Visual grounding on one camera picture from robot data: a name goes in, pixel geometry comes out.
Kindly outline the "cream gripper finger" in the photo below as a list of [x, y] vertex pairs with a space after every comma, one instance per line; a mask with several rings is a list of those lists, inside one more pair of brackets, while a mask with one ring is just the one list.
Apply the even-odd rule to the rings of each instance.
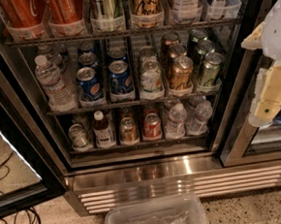
[[265, 128], [269, 127], [271, 122], [266, 120], [260, 120], [257, 116], [255, 116], [254, 112], [259, 103], [260, 95], [263, 91], [265, 79], [266, 79], [266, 68], [262, 68], [259, 70], [259, 73], [256, 75], [257, 79], [255, 82], [255, 96], [252, 100], [250, 110], [249, 110], [249, 119], [248, 122], [254, 127]]
[[241, 47], [245, 49], [261, 49], [262, 48], [262, 32], [264, 23], [261, 22], [247, 38], [241, 43]]

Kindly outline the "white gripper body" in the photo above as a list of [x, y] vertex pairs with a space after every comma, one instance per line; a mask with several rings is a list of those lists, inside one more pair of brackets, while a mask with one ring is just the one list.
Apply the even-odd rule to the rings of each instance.
[[281, 62], [266, 71], [266, 79], [255, 116], [260, 120], [272, 121], [281, 109]]

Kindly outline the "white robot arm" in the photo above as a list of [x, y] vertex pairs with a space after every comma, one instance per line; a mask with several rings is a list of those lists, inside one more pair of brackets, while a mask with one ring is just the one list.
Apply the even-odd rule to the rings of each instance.
[[274, 60], [272, 67], [262, 68], [256, 75], [255, 96], [249, 111], [249, 124], [265, 127], [281, 109], [281, 0], [277, 0], [241, 47], [261, 49], [264, 56]]

